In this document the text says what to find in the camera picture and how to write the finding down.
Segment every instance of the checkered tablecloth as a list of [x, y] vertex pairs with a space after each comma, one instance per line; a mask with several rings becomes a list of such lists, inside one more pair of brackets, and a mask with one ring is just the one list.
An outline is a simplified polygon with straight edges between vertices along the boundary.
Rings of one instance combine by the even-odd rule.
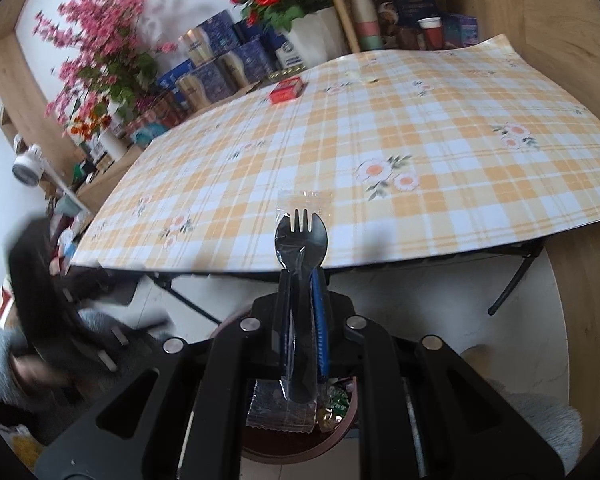
[[600, 220], [600, 121], [504, 36], [462, 50], [345, 56], [302, 78], [296, 100], [271, 105], [265, 88], [155, 140], [73, 263], [276, 270], [278, 205], [302, 192], [327, 224], [325, 267], [488, 248]]

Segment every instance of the black metal table leg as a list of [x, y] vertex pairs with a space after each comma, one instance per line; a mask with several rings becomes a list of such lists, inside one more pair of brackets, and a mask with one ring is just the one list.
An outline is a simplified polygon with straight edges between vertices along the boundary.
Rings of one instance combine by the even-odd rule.
[[540, 256], [540, 253], [542, 252], [543, 247], [544, 247], [544, 239], [542, 239], [542, 238], [536, 240], [536, 243], [531, 245], [531, 247], [529, 248], [529, 252], [523, 256], [523, 260], [522, 260], [522, 264], [520, 265], [520, 268], [513, 275], [513, 278], [507, 284], [507, 286], [502, 291], [502, 293], [500, 294], [498, 299], [495, 301], [495, 303], [489, 307], [489, 309], [487, 310], [487, 314], [489, 314], [490, 316], [493, 316], [493, 314], [495, 314], [498, 311], [498, 309], [502, 306], [502, 304], [511, 295], [513, 290], [518, 286], [518, 283], [520, 283], [522, 278], [524, 278], [526, 272], [529, 270], [529, 267], [531, 267], [531, 264], [534, 262], [534, 260], [538, 256]]
[[181, 301], [182, 303], [184, 303], [185, 305], [187, 305], [190, 309], [195, 310], [198, 314], [200, 314], [200, 316], [204, 316], [209, 321], [214, 322], [216, 325], [220, 325], [221, 321], [218, 318], [213, 317], [206, 310], [203, 310], [199, 306], [197, 306], [195, 303], [192, 303], [189, 300], [189, 298], [185, 298], [177, 290], [173, 290], [173, 287], [171, 286], [171, 281], [173, 280], [173, 277], [171, 277], [171, 276], [164, 276], [164, 275], [158, 274], [156, 272], [148, 273], [147, 276], [149, 278], [151, 278], [152, 282], [154, 282], [162, 290], [164, 290], [165, 292], [168, 292], [174, 298], [176, 298], [176, 300]]

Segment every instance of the red box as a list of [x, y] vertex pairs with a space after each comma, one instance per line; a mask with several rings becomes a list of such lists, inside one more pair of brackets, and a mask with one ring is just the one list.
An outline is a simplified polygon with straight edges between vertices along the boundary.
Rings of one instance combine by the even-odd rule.
[[300, 95], [302, 91], [303, 82], [298, 76], [290, 77], [284, 81], [280, 81], [276, 87], [269, 94], [269, 100], [273, 104], [281, 103], [283, 101], [291, 101]]

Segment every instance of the tiled floor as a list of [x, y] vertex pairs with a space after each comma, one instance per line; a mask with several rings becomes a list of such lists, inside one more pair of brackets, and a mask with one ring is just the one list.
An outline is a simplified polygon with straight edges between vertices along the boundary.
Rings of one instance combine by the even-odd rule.
[[[549, 259], [543, 253], [498, 313], [486, 311], [518, 268], [515, 256], [472, 256], [403, 269], [350, 272], [332, 277], [330, 289], [347, 294], [359, 314], [394, 335], [442, 337], [457, 352], [475, 344], [493, 349], [490, 376], [512, 392], [568, 398], [568, 350], [564, 317]], [[275, 292], [276, 285], [235, 278], [179, 278], [174, 288], [224, 319]], [[156, 310], [167, 311], [170, 331], [193, 342], [207, 338], [214, 324], [142, 281], [128, 307], [102, 306], [135, 324]], [[327, 454], [303, 464], [261, 465], [242, 460], [244, 479], [312, 480], [358, 477], [358, 441], [344, 440]]]

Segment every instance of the metal screw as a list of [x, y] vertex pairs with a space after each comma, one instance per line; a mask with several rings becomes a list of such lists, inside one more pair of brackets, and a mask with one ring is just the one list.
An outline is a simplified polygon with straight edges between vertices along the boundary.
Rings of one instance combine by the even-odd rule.
[[240, 328], [245, 332], [253, 332], [260, 328], [260, 320], [255, 317], [245, 317], [240, 322]]
[[177, 354], [180, 350], [184, 348], [184, 343], [182, 339], [178, 339], [177, 337], [172, 337], [171, 339], [167, 339], [162, 345], [162, 349], [167, 352], [167, 354]]
[[427, 335], [422, 339], [422, 346], [427, 350], [440, 350], [442, 345], [442, 339], [437, 335]]
[[347, 317], [347, 326], [353, 330], [362, 330], [366, 326], [366, 319], [362, 316]]

